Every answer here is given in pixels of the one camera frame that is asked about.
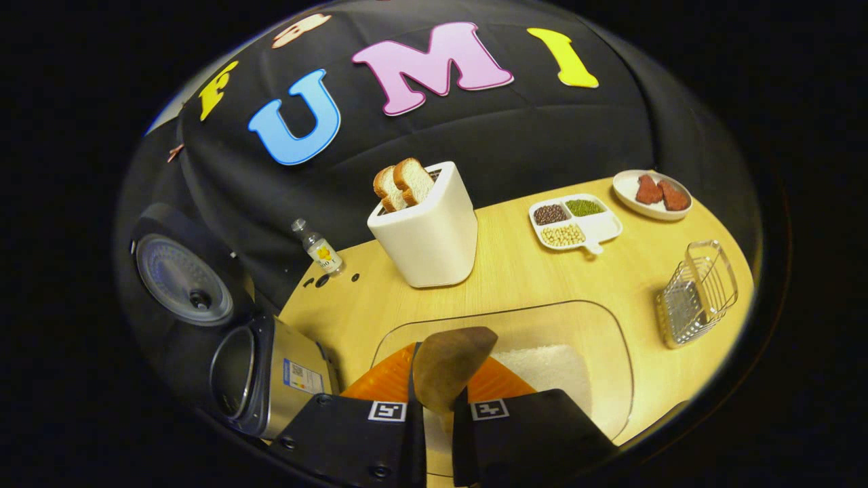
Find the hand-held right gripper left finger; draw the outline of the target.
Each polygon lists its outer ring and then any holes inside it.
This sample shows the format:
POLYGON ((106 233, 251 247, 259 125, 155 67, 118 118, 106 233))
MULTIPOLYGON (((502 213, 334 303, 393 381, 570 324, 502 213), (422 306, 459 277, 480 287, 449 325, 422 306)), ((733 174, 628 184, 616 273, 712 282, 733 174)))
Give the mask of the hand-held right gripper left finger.
POLYGON ((424 408, 412 372, 405 401, 317 394, 273 439, 269 455, 313 487, 425 487, 424 408))

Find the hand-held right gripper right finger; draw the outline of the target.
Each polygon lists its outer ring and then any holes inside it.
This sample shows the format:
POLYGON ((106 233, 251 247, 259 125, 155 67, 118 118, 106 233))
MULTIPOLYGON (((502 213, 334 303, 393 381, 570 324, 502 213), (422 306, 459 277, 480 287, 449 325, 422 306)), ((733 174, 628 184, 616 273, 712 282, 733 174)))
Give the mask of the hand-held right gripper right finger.
POLYGON ((454 402, 456 487, 554 487, 618 452, 564 390, 536 391, 491 357, 454 402))

